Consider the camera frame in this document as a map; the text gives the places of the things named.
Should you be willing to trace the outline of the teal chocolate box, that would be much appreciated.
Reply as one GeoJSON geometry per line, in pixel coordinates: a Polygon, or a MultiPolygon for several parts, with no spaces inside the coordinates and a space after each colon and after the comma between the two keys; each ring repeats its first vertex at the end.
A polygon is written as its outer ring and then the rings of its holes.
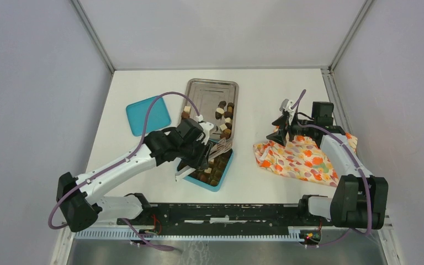
{"type": "Polygon", "coordinates": [[[234,153],[231,140],[220,139],[210,142],[212,148],[208,158],[209,167],[193,172],[189,171],[190,174],[184,176],[183,180],[211,192],[217,192],[230,168],[234,153]]]}

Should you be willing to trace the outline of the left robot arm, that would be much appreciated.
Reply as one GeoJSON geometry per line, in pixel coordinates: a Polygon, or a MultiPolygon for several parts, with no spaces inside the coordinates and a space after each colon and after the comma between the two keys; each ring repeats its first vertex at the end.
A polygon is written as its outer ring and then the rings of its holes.
{"type": "Polygon", "coordinates": [[[151,219],[151,209],[142,194],[108,197],[106,194],[142,172],[180,159],[187,169],[208,167],[213,146],[209,140],[214,125],[184,119],[178,126],[148,133],[141,145],[89,173],[59,177],[56,209],[72,232],[83,231],[98,220],[127,218],[138,225],[151,219]]]}

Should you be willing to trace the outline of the metal serving tongs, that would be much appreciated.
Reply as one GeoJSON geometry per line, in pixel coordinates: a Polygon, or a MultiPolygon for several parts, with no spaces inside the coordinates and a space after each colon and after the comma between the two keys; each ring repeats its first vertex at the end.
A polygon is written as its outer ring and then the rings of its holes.
{"type": "Polygon", "coordinates": [[[178,182],[190,175],[194,171],[205,170],[209,168],[209,162],[216,157],[228,152],[232,148],[233,141],[230,139],[220,139],[218,141],[209,140],[203,151],[194,154],[192,158],[181,159],[177,172],[175,173],[175,181],[178,182]]]}

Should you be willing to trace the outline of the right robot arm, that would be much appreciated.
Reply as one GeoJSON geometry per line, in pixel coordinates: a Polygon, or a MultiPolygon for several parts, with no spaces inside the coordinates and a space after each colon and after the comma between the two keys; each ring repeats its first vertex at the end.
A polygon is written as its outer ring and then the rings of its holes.
{"type": "Polygon", "coordinates": [[[384,226],[389,185],[362,165],[350,148],[348,135],[334,124],[334,105],[313,102],[310,119],[298,118],[299,103],[283,100],[281,116],[272,124],[277,131],[268,140],[284,144],[295,136],[308,136],[328,157],[340,181],[332,198],[305,195],[299,202],[297,219],[311,225],[318,218],[330,220],[335,227],[379,230],[384,226]]]}

